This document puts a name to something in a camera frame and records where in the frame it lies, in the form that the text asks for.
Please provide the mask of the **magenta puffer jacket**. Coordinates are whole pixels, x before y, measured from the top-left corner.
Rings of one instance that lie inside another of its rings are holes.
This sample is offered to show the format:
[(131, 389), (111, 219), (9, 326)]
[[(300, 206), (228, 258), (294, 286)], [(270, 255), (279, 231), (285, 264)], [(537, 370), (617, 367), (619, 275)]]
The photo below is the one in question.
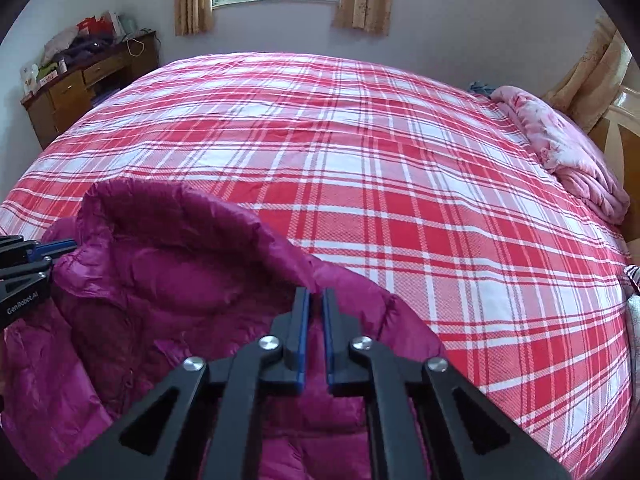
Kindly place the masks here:
[(440, 356), (404, 300), (307, 254), (254, 214), (192, 188), (93, 185), (46, 240), (71, 238), (51, 296), (4, 332), (2, 427), (51, 479), (188, 356), (216, 360), (268, 332), (296, 289), (333, 289), (341, 311), (395, 354)]

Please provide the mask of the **brown wooden desk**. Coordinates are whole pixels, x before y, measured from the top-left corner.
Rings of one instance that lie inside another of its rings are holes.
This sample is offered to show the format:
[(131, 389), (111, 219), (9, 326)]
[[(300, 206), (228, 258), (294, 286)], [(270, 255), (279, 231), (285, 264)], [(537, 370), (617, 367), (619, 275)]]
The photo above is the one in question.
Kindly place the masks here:
[(22, 99), (42, 148), (113, 94), (160, 66), (160, 40), (152, 29), (87, 58)]

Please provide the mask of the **clutter pile on desk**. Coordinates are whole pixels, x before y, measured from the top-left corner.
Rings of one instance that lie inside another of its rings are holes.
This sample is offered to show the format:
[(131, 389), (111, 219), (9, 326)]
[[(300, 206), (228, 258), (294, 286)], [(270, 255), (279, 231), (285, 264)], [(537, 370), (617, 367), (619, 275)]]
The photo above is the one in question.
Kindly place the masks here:
[(52, 37), (34, 62), (21, 67), (20, 74), (26, 98), (52, 78), (62, 75), (80, 62), (88, 61), (107, 48), (126, 40), (133, 40), (141, 32), (132, 18), (105, 11), (88, 16), (76, 25), (67, 27)]

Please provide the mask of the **red plaid bed cover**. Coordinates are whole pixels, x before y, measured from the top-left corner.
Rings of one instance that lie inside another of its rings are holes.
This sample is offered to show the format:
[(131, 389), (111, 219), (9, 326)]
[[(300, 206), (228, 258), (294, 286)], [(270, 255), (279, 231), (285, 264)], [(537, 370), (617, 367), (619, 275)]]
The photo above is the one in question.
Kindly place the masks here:
[(491, 100), (327, 56), (173, 62), (59, 136), (2, 203), (2, 232), (50, 242), (93, 185), (124, 179), (238, 206), (398, 296), (574, 478), (620, 440), (627, 247)]

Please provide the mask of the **striped pillow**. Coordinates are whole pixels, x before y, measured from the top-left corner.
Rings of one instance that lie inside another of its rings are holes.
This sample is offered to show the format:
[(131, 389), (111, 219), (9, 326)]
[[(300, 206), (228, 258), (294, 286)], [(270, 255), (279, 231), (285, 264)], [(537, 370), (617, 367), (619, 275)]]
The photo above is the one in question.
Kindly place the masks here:
[(640, 295), (640, 266), (630, 264), (624, 269), (624, 274), (634, 289), (634, 294)]

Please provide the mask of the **pink floral folded blanket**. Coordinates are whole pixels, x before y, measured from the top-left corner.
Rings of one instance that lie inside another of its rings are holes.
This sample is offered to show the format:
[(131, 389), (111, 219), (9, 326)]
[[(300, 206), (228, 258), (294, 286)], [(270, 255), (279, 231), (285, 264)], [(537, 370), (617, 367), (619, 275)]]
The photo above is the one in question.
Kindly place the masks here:
[(619, 226), (630, 197), (603, 153), (574, 122), (542, 99), (513, 86), (501, 86), (490, 99), (525, 134), (541, 166), (599, 218)]

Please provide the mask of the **wooden headboard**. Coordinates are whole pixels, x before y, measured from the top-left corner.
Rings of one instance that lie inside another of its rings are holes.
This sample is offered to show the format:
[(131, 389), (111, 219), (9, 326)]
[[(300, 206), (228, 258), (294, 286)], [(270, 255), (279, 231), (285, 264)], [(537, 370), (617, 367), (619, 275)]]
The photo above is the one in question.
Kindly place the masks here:
[(589, 136), (603, 152), (606, 163), (630, 197), (630, 206), (620, 225), (620, 232), (631, 246), (639, 245), (639, 133), (639, 92), (621, 86), (620, 92)]

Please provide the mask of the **beige curtain by headboard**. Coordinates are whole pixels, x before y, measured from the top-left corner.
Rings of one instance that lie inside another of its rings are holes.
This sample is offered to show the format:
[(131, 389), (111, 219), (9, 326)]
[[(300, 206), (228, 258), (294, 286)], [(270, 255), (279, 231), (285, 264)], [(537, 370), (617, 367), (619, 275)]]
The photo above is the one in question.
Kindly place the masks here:
[(588, 133), (616, 98), (631, 58), (620, 31), (601, 12), (582, 57), (542, 99)]

